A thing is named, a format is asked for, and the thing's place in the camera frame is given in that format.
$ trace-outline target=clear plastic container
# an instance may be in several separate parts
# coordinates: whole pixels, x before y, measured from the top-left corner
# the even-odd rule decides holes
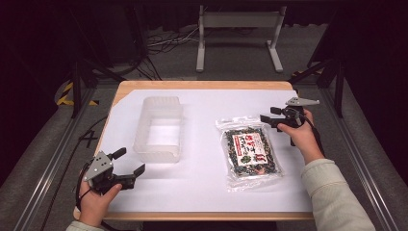
[[[147,97],[143,101],[133,145],[144,163],[177,163],[183,108],[178,97]]]

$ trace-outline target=metal stand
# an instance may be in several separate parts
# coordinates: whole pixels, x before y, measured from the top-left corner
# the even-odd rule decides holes
[[[262,13],[228,13],[228,12],[204,12],[200,6],[199,34],[197,66],[196,71],[204,71],[205,40],[204,28],[220,27],[273,27],[273,38],[267,41],[269,54],[272,57],[276,72],[282,72],[283,67],[276,52],[276,42],[282,28],[286,7],[282,7],[280,12]]]

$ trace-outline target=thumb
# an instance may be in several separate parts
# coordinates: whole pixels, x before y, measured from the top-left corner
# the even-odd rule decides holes
[[[117,196],[117,194],[120,192],[122,189],[121,184],[116,184],[113,187],[111,187],[104,195],[103,197],[108,201],[111,202],[114,200],[114,198]]]
[[[290,127],[284,123],[279,123],[277,128],[281,130],[282,132],[288,134],[289,136],[292,134],[293,129],[294,129],[293,127]]]

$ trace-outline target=human hand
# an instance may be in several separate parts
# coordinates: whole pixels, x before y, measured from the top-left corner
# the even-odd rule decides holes
[[[108,212],[109,204],[122,189],[122,185],[114,185],[103,195],[89,191],[89,189],[89,183],[82,181],[80,189],[80,196],[82,196],[81,215],[79,216],[79,221],[93,227],[98,227]]]
[[[305,116],[313,124],[312,113],[306,109],[304,109],[303,111]],[[282,132],[291,136],[293,143],[296,145],[297,148],[299,148],[300,152],[303,155],[305,165],[309,164],[314,160],[324,158],[323,154],[319,149],[318,143],[316,142],[316,138],[315,135],[313,134],[312,127],[308,122],[305,122],[302,126],[298,128],[293,128],[283,123],[279,123],[277,127]]]

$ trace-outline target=white sleeve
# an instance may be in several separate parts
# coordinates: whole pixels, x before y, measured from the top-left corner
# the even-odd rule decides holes
[[[302,172],[302,181],[312,198],[319,231],[375,230],[333,161],[319,159],[309,163]]]

